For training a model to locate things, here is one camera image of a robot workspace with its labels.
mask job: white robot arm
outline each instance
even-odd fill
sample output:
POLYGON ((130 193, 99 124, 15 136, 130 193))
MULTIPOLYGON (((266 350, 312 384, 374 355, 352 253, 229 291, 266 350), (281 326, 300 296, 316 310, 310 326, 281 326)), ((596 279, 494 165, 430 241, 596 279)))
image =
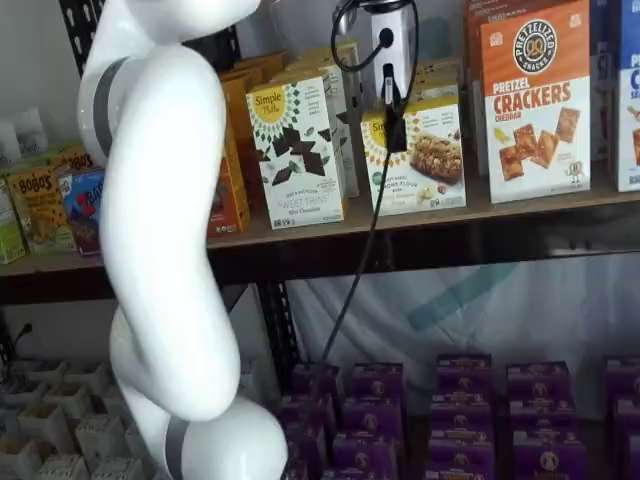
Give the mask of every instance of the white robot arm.
POLYGON ((180 41, 259 0, 108 0, 81 83, 80 129, 106 167, 100 239, 119 308, 116 380, 174 480, 276 480, 286 442, 236 395, 239 352, 206 255, 226 122, 218 78, 180 41))

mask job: purple box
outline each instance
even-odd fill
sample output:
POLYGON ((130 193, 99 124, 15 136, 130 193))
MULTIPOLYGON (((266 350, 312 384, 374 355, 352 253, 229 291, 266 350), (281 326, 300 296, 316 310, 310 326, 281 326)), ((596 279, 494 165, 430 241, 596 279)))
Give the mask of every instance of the purple box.
POLYGON ((312 399, 309 395, 284 395, 280 400, 278 418, 281 422, 307 422, 323 425, 329 440, 336 434, 336 413, 331 395, 312 399))
POLYGON ((401 363, 356 363, 351 389, 356 396, 403 397, 404 367, 401 363))
POLYGON ((571 395, 571 374, 565 362, 525 363, 507 367, 507 393, 547 397, 571 395))
POLYGON ((491 355, 438 355, 436 371, 438 389, 491 390, 491 355))
POLYGON ((391 480, 398 479, 396 442, 390 435, 371 432, 338 432, 333 439, 337 468, 357 468, 391 480))
POLYGON ((463 468, 483 467, 493 477, 494 437, 491 428, 441 428, 434 425, 429 434, 429 460, 463 468))
MULTIPOLYGON (((299 363, 293 368, 291 385, 294 393, 312 393, 313 385, 318 377, 318 367, 315 363, 299 363)), ((344 398, 344 383, 342 370, 335 365, 324 365, 320 378, 319 393, 330 393, 333 405, 338 408, 344 398)))
POLYGON ((511 427, 573 427, 578 421, 576 405, 570 397, 509 399, 511 427))
POLYGON ((486 392, 438 392, 431 396, 429 415, 433 423, 456 427, 490 425, 491 404, 486 392))
POLYGON ((289 456, 307 464, 309 480, 319 480, 327 465, 327 448, 322 425, 286 423, 284 433, 289 456))
POLYGON ((513 454, 516 480, 587 478, 587 448, 571 429, 514 431, 513 454))
POLYGON ((393 435, 402 442, 402 410, 398 397, 347 397, 342 404, 342 426, 393 435))
POLYGON ((492 471, 478 465, 455 465, 450 462, 427 462, 423 480, 493 480, 492 471))

